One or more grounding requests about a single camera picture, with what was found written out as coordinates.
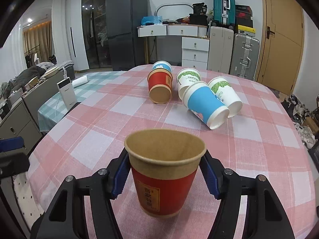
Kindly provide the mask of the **red kraft paper cup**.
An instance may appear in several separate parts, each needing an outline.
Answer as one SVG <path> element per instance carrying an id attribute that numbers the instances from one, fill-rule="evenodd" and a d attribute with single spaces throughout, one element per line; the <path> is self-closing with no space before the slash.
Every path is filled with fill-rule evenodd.
<path id="1" fill-rule="evenodd" d="M 150 216 L 170 218 L 183 207 L 206 144 L 171 129 L 144 129 L 124 140 L 138 200 Z"/>

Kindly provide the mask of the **white green paper cup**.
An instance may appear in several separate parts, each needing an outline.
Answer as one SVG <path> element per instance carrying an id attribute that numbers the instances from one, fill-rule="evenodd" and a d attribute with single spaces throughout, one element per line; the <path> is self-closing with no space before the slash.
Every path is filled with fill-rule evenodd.
<path id="1" fill-rule="evenodd" d="M 176 81 L 178 86 L 178 96 L 180 99 L 182 99 L 185 90 L 190 85 L 201 81 L 201 75 L 195 68 L 184 68 L 181 69 L 176 75 Z"/>

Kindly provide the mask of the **red paper cup lying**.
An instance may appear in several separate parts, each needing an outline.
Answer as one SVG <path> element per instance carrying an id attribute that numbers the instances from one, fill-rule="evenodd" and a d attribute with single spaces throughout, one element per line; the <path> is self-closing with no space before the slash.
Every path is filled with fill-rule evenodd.
<path id="1" fill-rule="evenodd" d="M 162 68 L 152 70 L 148 74 L 148 90 L 151 101 L 155 104 L 165 104 L 172 96 L 172 74 Z"/>

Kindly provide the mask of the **blue rabbit paper cup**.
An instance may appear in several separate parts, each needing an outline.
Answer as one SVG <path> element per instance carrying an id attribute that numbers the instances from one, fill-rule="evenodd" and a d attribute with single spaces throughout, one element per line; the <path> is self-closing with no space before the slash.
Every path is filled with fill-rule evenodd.
<path id="1" fill-rule="evenodd" d="M 153 64 L 153 66 L 152 66 L 152 70 L 155 70 L 155 69 L 166 69 L 167 71 L 172 73 L 171 64 L 168 63 L 167 61 L 157 61 L 157 62 L 155 62 Z"/>

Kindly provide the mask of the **grey cabinet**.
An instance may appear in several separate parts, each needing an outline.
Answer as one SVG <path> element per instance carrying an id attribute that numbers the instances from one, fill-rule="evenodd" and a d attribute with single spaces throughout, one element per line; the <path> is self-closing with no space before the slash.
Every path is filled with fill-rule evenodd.
<path id="1" fill-rule="evenodd" d="M 32 88 L 12 105 L 10 112 L 1 120 L 1 139 L 20 136 L 24 140 L 24 146 L 11 153 L 24 152 L 29 155 L 43 138 L 39 130 L 38 110 L 58 92 L 57 83 L 62 80 L 63 73 L 59 71 Z"/>

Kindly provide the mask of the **pink plaid tablecloth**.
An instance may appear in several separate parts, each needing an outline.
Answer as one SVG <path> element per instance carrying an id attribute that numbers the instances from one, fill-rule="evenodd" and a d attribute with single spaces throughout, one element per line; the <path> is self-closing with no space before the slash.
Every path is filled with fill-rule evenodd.
<path id="1" fill-rule="evenodd" d="M 237 174 L 267 177 L 289 218 L 296 238 L 305 238 L 317 221 L 315 187 L 305 149 L 287 112 L 267 87 L 238 77 L 226 79 L 243 107 L 211 130 L 189 111 L 173 89 L 166 104 L 150 100 L 148 74 L 142 65 L 103 83 L 65 116 L 31 154 L 27 179 L 35 201 L 47 209 L 64 179 L 90 176 L 120 155 L 128 135 L 155 131 L 159 148 L 143 135 L 143 155 L 176 160 L 195 156 L 196 137 L 213 158 Z"/>

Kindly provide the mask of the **white power bank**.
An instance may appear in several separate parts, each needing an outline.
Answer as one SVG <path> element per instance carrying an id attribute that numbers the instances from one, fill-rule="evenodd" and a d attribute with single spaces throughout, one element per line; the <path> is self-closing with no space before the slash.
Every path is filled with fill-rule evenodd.
<path id="1" fill-rule="evenodd" d="M 76 104 L 77 98 L 70 78 L 67 77 L 57 83 L 57 87 L 67 110 L 71 110 L 71 108 Z"/>

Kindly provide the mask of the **silver aluminium suitcase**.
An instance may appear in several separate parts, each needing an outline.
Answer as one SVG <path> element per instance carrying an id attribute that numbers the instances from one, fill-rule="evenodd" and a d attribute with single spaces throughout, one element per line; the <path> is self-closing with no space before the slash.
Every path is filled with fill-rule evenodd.
<path id="1" fill-rule="evenodd" d="M 259 50 L 258 39 L 236 33 L 229 74 L 255 81 Z"/>

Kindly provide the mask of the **beige suitcase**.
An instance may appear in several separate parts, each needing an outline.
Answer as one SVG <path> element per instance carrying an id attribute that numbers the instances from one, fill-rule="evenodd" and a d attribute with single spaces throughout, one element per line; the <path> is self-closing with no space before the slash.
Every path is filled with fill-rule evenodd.
<path id="1" fill-rule="evenodd" d="M 233 30 L 217 26 L 210 28 L 208 70 L 224 74 L 229 73 L 233 43 Z"/>

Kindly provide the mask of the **black refrigerator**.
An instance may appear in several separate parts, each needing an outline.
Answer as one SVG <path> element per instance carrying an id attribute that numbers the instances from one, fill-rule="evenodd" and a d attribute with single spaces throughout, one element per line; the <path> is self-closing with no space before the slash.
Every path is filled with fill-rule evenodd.
<path id="1" fill-rule="evenodd" d="M 112 69 L 128 71 L 144 65 L 144 41 L 138 27 L 148 13 L 147 0 L 106 0 L 105 8 Z"/>

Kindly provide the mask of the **white vanity desk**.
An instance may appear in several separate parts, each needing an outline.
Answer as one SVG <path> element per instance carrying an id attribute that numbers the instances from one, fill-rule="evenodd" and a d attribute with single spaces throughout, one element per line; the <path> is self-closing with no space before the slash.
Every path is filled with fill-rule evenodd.
<path id="1" fill-rule="evenodd" d="M 207 27 L 192 24 L 157 24 L 139 26 L 144 39 L 146 62 L 167 61 L 185 68 L 206 70 L 209 39 Z"/>

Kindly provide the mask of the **wooden door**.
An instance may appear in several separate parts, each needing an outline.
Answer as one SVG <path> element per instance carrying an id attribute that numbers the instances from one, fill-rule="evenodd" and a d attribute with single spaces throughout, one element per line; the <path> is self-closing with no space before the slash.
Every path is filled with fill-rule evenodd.
<path id="1" fill-rule="evenodd" d="M 257 82 L 290 95 L 303 54 L 303 10 L 295 0 L 262 1 L 262 44 Z"/>

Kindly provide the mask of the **blue plastic bag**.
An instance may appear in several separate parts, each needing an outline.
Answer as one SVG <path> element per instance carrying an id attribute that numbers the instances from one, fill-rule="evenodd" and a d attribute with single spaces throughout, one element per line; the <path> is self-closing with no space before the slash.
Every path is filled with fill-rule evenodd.
<path id="1" fill-rule="evenodd" d="M 162 24 L 162 16 L 144 16 L 141 20 L 142 26 Z"/>

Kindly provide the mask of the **teal suitcase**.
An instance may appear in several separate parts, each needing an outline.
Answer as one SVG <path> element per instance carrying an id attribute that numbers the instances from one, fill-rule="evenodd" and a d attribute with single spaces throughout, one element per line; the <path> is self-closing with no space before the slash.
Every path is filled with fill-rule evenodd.
<path id="1" fill-rule="evenodd" d="M 235 29 L 235 0 L 213 0 L 213 25 Z"/>

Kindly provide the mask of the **round mirror frame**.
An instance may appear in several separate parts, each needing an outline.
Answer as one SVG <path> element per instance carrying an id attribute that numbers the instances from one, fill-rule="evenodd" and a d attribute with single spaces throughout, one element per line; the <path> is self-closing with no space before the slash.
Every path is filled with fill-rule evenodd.
<path id="1" fill-rule="evenodd" d="M 177 22 L 179 18 L 185 18 L 194 12 L 193 6 L 188 3 L 174 3 L 160 5 L 154 12 L 162 21 Z"/>

